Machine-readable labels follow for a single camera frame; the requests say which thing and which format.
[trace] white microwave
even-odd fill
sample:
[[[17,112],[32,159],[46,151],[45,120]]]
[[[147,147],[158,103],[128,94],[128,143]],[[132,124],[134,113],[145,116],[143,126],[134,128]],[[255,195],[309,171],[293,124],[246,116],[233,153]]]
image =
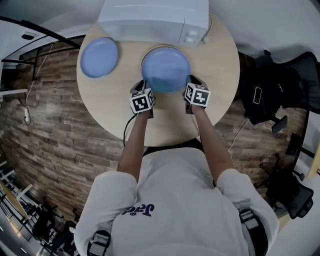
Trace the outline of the white microwave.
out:
[[[209,27],[209,0],[105,0],[100,26],[116,41],[196,47]]]

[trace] white t-shirt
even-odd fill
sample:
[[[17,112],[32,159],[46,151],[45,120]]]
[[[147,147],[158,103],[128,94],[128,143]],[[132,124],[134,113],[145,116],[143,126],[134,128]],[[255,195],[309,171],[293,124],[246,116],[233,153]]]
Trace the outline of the white t-shirt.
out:
[[[127,173],[97,176],[76,226],[81,256],[98,230],[111,233],[108,256],[248,256],[239,211],[250,199],[269,248],[279,222],[247,175],[225,170],[213,186],[205,155],[195,148],[157,151],[142,160],[139,182]]]

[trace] wooden floor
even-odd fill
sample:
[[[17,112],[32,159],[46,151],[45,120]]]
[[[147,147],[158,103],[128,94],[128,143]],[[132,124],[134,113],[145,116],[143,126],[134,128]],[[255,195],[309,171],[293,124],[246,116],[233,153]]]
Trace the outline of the wooden floor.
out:
[[[57,43],[52,50],[63,47],[68,46]],[[94,178],[115,170],[123,150],[122,141],[104,130],[82,102],[76,78],[78,52],[47,57],[28,98],[30,126],[23,121],[24,108],[18,100],[6,99],[0,109],[0,146],[15,169],[17,182],[22,188],[32,183],[30,195],[39,202],[46,196],[66,220],[74,218],[73,208],[82,211]],[[31,79],[32,67],[20,65],[14,87],[30,88]],[[247,121],[244,113],[238,100],[215,125],[227,147]],[[285,151],[291,133],[302,133],[305,113],[280,109],[277,116],[287,115],[288,125],[278,134],[272,134],[271,121],[255,126],[248,122],[230,150],[235,168],[259,183],[266,178],[259,164],[272,167],[275,153],[283,157],[281,165],[292,163],[293,157]],[[259,192],[264,195],[265,189]]]

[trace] blue plate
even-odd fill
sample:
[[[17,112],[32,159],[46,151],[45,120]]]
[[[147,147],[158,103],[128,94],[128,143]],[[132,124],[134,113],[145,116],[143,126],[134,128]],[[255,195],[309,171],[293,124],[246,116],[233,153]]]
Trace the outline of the blue plate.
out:
[[[108,74],[117,63],[118,49],[109,38],[97,38],[84,49],[80,67],[89,78],[100,78]]]
[[[158,93],[174,93],[186,85],[190,64],[184,54],[172,47],[160,47],[149,52],[141,65],[143,80],[150,82]]]

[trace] person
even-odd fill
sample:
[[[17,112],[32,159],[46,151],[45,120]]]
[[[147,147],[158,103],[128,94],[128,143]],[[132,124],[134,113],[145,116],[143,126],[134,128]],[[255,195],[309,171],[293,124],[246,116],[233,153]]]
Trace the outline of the person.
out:
[[[148,113],[136,117],[117,171],[93,182],[74,234],[81,256],[248,256],[239,202],[258,216],[271,247],[279,228],[274,211],[234,169],[204,108],[192,111],[204,153],[178,147],[143,157]],[[99,253],[89,250],[97,231],[111,237]]]

